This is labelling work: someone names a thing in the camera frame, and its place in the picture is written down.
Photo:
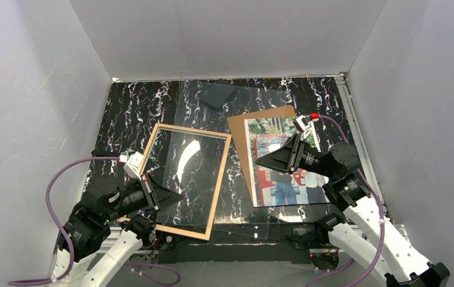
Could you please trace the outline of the colour photo print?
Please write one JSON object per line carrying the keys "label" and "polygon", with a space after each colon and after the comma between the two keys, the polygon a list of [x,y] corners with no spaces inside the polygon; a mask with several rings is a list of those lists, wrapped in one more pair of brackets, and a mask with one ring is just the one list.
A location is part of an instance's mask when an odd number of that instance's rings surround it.
{"label": "colour photo print", "polygon": [[282,147],[298,130],[295,117],[256,118],[244,121],[248,171],[255,207],[328,203],[322,186],[328,178],[298,170],[291,175],[255,163],[256,159]]}

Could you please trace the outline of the clear acrylic sheet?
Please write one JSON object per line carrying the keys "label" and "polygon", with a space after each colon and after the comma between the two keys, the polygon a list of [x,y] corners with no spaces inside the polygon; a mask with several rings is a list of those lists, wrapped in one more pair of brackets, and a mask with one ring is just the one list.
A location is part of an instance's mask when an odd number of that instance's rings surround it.
{"label": "clear acrylic sheet", "polygon": [[[228,119],[290,105],[292,95],[279,79],[187,81],[180,88],[174,125],[229,134],[243,123]],[[158,213],[157,223],[204,233],[210,212],[212,229],[266,239],[271,212],[255,207],[234,142],[206,135],[162,130],[151,162],[159,184],[182,194],[180,202]]]}

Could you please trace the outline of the light wooden picture frame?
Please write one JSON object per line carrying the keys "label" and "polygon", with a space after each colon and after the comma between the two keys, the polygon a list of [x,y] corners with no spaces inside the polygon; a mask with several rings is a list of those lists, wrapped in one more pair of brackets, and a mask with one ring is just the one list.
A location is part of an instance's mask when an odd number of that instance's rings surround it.
{"label": "light wooden picture frame", "polygon": [[209,240],[223,179],[230,134],[157,123],[144,152],[120,161],[133,179],[151,175],[184,199],[156,213],[156,230]]}

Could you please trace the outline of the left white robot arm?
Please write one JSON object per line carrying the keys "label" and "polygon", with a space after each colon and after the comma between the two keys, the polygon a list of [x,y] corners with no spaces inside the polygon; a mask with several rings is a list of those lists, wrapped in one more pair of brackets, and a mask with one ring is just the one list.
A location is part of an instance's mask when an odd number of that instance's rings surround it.
{"label": "left white robot arm", "polygon": [[[136,214],[158,212],[181,201],[183,195],[159,185],[150,175],[121,186],[102,176],[92,180],[64,224],[57,240],[57,258],[49,286],[106,286],[128,259],[143,246],[151,247],[156,224]],[[129,214],[108,252],[90,263],[111,234],[110,223]]]}

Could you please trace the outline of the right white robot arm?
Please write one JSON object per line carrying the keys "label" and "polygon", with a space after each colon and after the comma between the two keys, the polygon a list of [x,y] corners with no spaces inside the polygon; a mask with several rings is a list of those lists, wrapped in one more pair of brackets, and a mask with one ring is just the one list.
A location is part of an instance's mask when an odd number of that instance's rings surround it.
{"label": "right white robot arm", "polygon": [[365,268],[351,286],[368,275],[382,286],[446,286],[448,268],[418,252],[385,216],[380,199],[359,171],[353,145],[339,142],[323,154],[296,133],[281,148],[257,158],[256,164],[287,174],[305,170],[329,179],[323,186],[325,195],[341,213],[315,221],[315,233]]}

